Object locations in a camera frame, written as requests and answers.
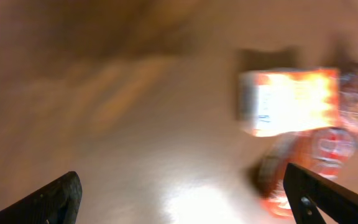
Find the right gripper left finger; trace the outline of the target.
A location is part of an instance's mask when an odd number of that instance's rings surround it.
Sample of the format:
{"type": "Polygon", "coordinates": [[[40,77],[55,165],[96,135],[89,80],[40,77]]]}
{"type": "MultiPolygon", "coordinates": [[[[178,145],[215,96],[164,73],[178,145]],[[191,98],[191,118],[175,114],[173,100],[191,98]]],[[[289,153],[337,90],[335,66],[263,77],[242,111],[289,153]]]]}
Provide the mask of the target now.
{"type": "Polygon", "coordinates": [[[69,171],[0,211],[0,224],[75,224],[82,197],[80,178],[69,171]]]}

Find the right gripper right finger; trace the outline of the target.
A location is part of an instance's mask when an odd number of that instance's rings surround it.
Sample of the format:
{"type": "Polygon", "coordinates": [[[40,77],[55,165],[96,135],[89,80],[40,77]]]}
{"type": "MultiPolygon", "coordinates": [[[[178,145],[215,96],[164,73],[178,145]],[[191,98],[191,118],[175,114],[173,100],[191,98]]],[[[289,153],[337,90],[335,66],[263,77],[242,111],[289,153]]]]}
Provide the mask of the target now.
{"type": "Polygon", "coordinates": [[[289,163],[283,186],[297,224],[324,223],[320,210],[337,223],[358,223],[358,194],[331,180],[289,163]]]}

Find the red orange snack bag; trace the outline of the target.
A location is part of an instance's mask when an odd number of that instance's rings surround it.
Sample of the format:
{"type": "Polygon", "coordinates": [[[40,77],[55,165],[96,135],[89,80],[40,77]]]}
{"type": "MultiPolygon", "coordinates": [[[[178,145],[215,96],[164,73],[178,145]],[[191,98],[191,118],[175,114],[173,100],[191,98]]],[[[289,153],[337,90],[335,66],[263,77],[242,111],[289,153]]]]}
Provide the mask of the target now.
{"type": "Polygon", "coordinates": [[[358,61],[340,53],[334,67],[322,68],[339,71],[340,124],[275,136],[277,141],[262,158],[257,175],[262,206],[275,217],[292,217],[283,186],[289,163],[334,180],[358,150],[358,61]]]}

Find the orange small carton box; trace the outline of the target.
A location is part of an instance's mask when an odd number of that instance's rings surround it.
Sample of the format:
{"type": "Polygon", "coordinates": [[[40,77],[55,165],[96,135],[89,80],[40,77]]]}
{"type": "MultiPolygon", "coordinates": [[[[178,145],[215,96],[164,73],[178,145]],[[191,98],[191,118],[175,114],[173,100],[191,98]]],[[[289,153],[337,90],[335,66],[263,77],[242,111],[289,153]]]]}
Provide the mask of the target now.
{"type": "Polygon", "coordinates": [[[239,74],[238,120],[256,137],[336,127],[339,71],[276,68],[239,74]]]}

